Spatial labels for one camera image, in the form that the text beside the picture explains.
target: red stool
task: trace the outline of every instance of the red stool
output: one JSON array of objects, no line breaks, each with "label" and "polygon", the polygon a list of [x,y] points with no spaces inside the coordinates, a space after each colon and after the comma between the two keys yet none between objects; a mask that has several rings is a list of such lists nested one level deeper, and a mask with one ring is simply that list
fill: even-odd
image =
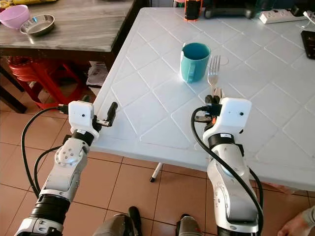
[{"label": "red stool", "polygon": [[[67,63],[51,59],[31,59],[25,57],[10,57],[9,67],[20,81],[22,87],[32,100],[42,109],[54,107],[58,104],[68,104],[80,99],[85,84],[74,73]],[[72,78],[78,85],[70,96],[65,96],[59,87],[62,78]],[[32,88],[29,82],[36,82]],[[42,103],[38,94],[45,88],[56,101],[55,103]]]}]

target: blue mug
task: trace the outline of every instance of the blue mug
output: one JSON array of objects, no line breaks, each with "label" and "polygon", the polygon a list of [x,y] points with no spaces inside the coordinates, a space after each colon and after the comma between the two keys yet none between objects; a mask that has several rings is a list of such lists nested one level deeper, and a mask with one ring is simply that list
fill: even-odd
[{"label": "blue mug", "polygon": [[181,74],[187,83],[201,80],[205,75],[211,50],[202,43],[184,45],[181,52]]}]

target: power strip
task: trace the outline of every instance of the power strip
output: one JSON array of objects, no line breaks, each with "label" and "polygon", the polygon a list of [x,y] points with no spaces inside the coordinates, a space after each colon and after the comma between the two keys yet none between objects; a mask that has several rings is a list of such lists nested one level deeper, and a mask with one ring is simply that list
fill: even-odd
[{"label": "power strip", "polygon": [[259,18],[264,24],[306,20],[305,16],[293,16],[290,9],[262,11]]}]

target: white plastic table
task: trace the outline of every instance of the white plastic table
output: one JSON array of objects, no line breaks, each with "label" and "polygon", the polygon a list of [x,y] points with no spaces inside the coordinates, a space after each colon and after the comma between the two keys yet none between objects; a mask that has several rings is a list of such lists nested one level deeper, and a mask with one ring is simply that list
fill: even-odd
[{"label": "white plastic table", "polygon": [[179,74],[183,44],[202,42],[223,58],[218,86],[225,95],[253,104],[236,139],[247,164],[262,181],[314,191],[315,60],[300,36],[306,22],[183,17],[182,8],[141,9],[94,102],[99,118],[113,101],[119,107],[92,149],[205,171],[208,155],[189,121],[210,87],[206,78],[186,84]]}]

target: metal bowl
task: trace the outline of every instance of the metal bowl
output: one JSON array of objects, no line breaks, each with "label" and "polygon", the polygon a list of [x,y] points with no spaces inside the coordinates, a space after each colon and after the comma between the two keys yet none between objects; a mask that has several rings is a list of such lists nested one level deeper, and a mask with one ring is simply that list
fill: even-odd
[{"label": "metal bowl", "polygon": [[34,16],[21,25],[20,32],[29,36],[40,36],[50,32],[54,25],[55,18],[52,15]]}]

